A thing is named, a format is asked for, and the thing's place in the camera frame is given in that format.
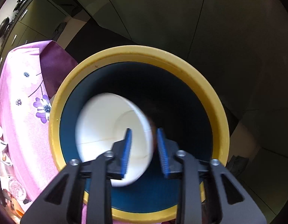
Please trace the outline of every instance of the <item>silver handle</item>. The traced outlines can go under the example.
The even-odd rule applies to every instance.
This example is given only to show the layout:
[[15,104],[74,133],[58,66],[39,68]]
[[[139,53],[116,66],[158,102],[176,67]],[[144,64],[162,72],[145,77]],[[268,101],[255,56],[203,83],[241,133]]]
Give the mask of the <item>silver handle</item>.
[[1,57],[1,59],[0,59],[0,66],[1,66],[2,59],[3,59],[3,57]]
[[23,19],[23,17],[26,15],[27,11],[28,11],[28,9],[25,10],[25,12],[23,13],[23,15],[21,16],[21,18],[19,20]]
[[17,35],[14,36],[14,38],[13,38],[13,40],[12,40],[12,42],[11,42],[11,46],[13,45],[16,37],[17,37]]

